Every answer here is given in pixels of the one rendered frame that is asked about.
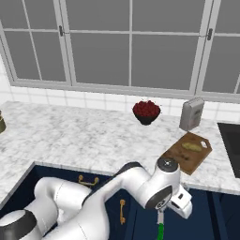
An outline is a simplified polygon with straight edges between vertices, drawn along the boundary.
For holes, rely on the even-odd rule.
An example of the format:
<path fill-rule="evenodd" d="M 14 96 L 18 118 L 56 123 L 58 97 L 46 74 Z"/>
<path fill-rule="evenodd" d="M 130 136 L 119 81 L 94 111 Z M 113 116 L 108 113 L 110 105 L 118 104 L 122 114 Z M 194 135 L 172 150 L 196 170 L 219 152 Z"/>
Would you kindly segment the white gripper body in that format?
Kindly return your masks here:
<path fill-rule="evenodd" d="M 179 199 L 178 197 L 172 198 L 170 207 L 175 213 L 184 219 L 188 219 L 192 213 L 192 203 L 190 199 Z"/>

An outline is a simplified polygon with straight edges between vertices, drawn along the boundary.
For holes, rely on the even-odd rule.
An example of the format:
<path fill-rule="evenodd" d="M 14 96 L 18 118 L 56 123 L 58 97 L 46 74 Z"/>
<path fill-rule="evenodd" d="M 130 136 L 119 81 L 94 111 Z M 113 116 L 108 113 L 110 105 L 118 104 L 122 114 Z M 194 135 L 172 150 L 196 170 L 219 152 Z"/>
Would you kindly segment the wooden cutting board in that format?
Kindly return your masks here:
<path fill-rule="evenodd" d="M 182 143 L 195 143 L 201 147 L 202 151 L 193 152 L 186 150 L 182 147 Z M 188 132 L 172 145 L 162 156 L 164 158 L 173 158 L 179 163 L 182 172 L 192 175 L 211 152 L 212 147 L 207 139 Z"/>

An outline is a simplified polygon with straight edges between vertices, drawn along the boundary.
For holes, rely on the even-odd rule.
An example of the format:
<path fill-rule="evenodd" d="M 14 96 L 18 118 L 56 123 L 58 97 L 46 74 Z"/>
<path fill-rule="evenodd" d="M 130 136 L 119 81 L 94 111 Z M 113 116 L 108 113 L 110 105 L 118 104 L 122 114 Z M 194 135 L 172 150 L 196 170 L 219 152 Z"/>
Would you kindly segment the brown potato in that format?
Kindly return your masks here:
<path fill-rule="evenodd" d="M 193 152 L 201 152 L 202 149 L 199 145 L 191 142 L 183 142 L 182 147 L 185 148 L 186 150 L 190 150 Z"/>

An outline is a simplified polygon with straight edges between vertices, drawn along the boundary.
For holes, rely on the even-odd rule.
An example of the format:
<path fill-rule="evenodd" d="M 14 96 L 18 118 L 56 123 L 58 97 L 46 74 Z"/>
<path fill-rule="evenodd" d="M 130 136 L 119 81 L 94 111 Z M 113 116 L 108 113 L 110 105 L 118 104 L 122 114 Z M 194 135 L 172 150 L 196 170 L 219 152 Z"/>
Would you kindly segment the navy cupboard door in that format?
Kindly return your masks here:
<path fill-rule="evenodd" d="M 186 220 L 185 240 L 221 240 L 212 194 L 193 188 L 189 193 L 192 214 Z"/>
<path fill-rule="evenodd" d="M 120 223 L 120 200 L 124 199 L 126 204 L 123 208 L 126 223 Z M 132 240 L 134 222 L 136 216 L 135 200 L 123 189 L 116 192 L 105 202 L 110 221 L 109 240 Z"/>

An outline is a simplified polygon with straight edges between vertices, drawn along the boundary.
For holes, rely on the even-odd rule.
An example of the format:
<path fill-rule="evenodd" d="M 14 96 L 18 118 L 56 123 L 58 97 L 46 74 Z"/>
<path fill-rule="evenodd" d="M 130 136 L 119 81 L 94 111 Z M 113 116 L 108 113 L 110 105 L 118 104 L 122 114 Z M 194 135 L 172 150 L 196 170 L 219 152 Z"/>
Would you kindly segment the black hob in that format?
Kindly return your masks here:
<path fill-rule="evenodd" d="M 240 179 L 240 125 L 218 123 L 234 176 Z"/>

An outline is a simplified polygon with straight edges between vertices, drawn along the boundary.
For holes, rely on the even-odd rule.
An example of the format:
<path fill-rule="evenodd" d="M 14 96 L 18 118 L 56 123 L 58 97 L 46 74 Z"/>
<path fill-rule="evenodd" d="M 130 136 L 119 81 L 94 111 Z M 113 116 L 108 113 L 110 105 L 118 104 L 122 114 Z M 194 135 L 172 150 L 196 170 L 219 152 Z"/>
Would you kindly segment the grey toaster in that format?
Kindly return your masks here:
<path fill-rule="evenodd" d="M 185 131 L 196 128 L 200 122 L 203 113 L 204 100 L 201 97 L 195 97 L 183 104 L 179 127 Z"/>

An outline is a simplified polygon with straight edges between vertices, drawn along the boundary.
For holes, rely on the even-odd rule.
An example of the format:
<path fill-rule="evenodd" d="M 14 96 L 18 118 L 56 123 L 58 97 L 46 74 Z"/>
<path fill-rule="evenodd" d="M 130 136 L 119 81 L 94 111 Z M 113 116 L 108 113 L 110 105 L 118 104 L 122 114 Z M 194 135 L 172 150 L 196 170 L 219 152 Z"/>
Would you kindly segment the black bowl of red cherries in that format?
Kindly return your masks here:
<path fill-rule="evenodd" d="M 132 111 L 140 123 L 145 126 L 150 125 L 160 114 L 159 106 L 151 100 L 136 103 Z"/>

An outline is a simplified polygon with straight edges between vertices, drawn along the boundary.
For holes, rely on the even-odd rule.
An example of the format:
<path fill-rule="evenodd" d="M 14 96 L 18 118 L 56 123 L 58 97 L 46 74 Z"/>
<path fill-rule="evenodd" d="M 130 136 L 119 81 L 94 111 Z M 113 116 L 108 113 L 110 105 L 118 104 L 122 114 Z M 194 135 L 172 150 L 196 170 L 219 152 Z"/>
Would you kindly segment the navy drawer front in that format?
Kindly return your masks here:
<path fill-rule="evenodd" d="M 44 166 L 36 166 L 35 173 L 32 177 L 32 187 L 36 185 L 39 179 L 42 177 L 56 177 L 61 178 L 64 180 L 68 180 L 74 183 L 78 183 L 79 175 L 83 175 L 86 181 L 90 179 L 94 179 L 95 177 L 99 178 L 99 182 L 97 185 L 92 187 L 95 189 L 98 185 L 103 184 L 106 180 L 109 179 L 108 175 L 102 175 L 97 173 L 90 173 L 90 172 L 77 172 L 72 170 L 64 170 L 52 167 L 44 167 Z"/>

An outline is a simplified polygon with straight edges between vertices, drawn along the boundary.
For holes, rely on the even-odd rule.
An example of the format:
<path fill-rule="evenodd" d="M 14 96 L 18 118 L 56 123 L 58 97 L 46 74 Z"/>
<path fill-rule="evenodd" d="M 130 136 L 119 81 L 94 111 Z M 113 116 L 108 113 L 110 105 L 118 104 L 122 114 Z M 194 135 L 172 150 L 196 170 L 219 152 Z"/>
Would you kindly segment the grey framed window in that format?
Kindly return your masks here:
<path fill-rule="evenodd" d="M 0 53 L 13 86 L 240 102 L 240 0 L 0 0 Z"/>

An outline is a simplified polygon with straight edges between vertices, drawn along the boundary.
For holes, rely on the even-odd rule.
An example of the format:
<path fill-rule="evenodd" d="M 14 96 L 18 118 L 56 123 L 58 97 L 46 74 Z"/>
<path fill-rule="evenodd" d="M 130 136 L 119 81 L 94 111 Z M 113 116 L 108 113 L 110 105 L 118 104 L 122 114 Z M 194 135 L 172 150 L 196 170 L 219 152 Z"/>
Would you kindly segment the olive green jar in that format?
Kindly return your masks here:
<path fill-rule="evenodd" d="M 4 132 L 6 128 L 5 120 L 2 116 L 2 112 L 0 111 L 0 133 Z"/>

